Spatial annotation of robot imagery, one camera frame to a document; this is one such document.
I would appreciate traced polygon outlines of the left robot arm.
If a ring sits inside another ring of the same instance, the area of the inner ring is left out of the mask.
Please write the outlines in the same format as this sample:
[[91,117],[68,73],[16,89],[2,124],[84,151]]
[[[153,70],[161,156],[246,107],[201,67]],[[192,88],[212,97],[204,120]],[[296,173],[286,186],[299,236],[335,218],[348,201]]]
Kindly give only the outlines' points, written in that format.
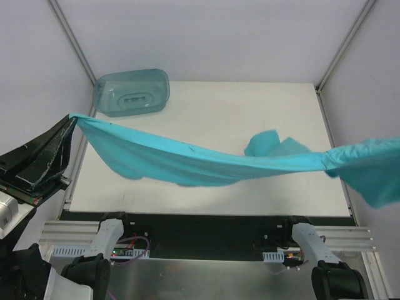
[[103,215],[87,250],[57,272],[39,244],[15,248],[38,207],[69,186],[75,117],[1,155],[1,299],[105,299],[116,242],[126,243],[132,228],[125,212]]

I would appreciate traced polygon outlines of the teal t shirt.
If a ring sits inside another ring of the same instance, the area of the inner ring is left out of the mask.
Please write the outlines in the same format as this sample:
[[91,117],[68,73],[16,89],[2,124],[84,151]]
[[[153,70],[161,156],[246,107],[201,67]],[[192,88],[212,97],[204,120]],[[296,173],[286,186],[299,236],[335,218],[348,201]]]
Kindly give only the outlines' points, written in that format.
[[313,152],[275,130],[254,135],[241,156],[73,114],[100,158],[126,179],[151,178],[181,186],[227,186],[239,181],[322,171],[342,179],[372,208],[399,201],[399,138]]

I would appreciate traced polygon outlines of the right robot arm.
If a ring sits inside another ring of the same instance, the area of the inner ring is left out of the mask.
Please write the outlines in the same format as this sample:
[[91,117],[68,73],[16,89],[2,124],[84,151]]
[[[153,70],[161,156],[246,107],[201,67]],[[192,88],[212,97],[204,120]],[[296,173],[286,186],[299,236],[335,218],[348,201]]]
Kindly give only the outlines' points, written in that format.
[[289,216],[281,239],[287,246],[298,245],[312,266],[311,282],[316,299],[367,299],[361,273],[340,260],[320,238],[309,219]]

